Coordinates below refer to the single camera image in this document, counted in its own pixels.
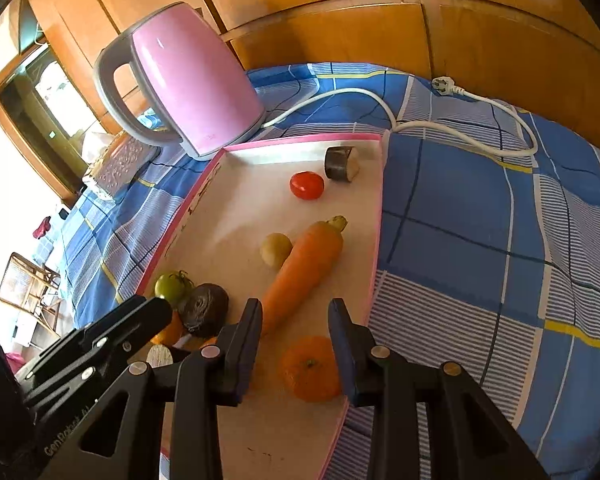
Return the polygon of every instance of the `red cloth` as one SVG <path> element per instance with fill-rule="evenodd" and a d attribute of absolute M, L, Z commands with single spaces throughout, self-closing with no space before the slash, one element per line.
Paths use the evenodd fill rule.
<path fill-rule="evenodd" d="M 42 238 L 44 235 L 46 235 L 49 231 L 49 229 L 51 229 L 51 216 L 46 217 L 42 223 L 39 225 L 39 227 L 33 231 L 33 237 L 36 240 L 40 240 L 40 238 Z"/>
<path fill-rule="evenodd" d="M 5 354 L 5 356 L 7 357 L 9 368 L 11 368 L 12 373 L 15 375 L 15 373 L 24 366 L 24 358 L 15 352 L 9 352 Z"/>

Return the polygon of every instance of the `power plug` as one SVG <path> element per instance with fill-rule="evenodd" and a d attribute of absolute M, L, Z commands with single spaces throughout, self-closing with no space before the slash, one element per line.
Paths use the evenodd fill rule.
<path fill-rule="evenodd" d="M 434 90 L 440 95 L 453 95 L 456 82 L 447 76 L 437 77 L 431 82 Z"/>

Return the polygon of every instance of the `red tomato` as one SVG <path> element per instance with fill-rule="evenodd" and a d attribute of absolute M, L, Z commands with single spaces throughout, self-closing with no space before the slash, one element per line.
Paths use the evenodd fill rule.
<path fill-rule="evenodd" d="M 315 200 L 320 198 L 324 191 L 324 180 L 313 171 L 301 171 L 291 177 L 289 181 L 291 193 L 302 200 Z"/>

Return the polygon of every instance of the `white tray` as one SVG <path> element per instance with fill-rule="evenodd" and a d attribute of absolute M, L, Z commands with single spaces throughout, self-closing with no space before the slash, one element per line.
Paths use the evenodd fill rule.
<path fill-rule="evenodd" d="M 343 145 L 360 152 L 360 173 L 351 184 L 324 175 L 327 148 Z M 289 179 L 298 171 L 315 171 L 324 178 L 318 200 L 300 200 L 290 192 Z M 329 335 L 331 298 L 344 298 L 351 319 L 366 324 L 381 203 L 381 137 L 326 134 L 266 140 L 221 150 L 167 229 L 138 293 L 152 296 L 158 276 L 183 269 L 194 284 L 217 283 L 227 291 L 227 322 L 234 323 L 246 300 L 261 298 L 275 277 L 259 254 L 267 234 L 282 232 L 294 241 L 315 221 L 336 215 L 349 221 L 342 234 L 344 249 L 331 274 L 283 326 L 260 342 L 243 403 L 218 408 L 225 478 L 307 480 L 322 475 L 344 418 L 345 397 L 321 404 L 295 399 L 283 389 L 278 360 L 302 336 Z M 166 452 L 170 416 L 167 410 L 162 440 Z"/>

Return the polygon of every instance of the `tomato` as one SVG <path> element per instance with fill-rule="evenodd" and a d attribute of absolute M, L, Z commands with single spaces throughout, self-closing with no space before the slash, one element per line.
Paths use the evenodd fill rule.
<path fill-rule="evenodd" d="M 291 193 L 302 200 L 315 200 L 320 198 L 324 191 L 324 180 L 313 171 L 301 171 L 291 177 L 289 181 Z"/>
<path fill-rule="evenodd" d="M 191 289 L 191 280 L 187 273 L 181 270 L 160 276 L 155 282 L 154 293 L 158 298 L 167 300 L 172 308 L 176 308 L 177 303 L 187 296 Z"/>

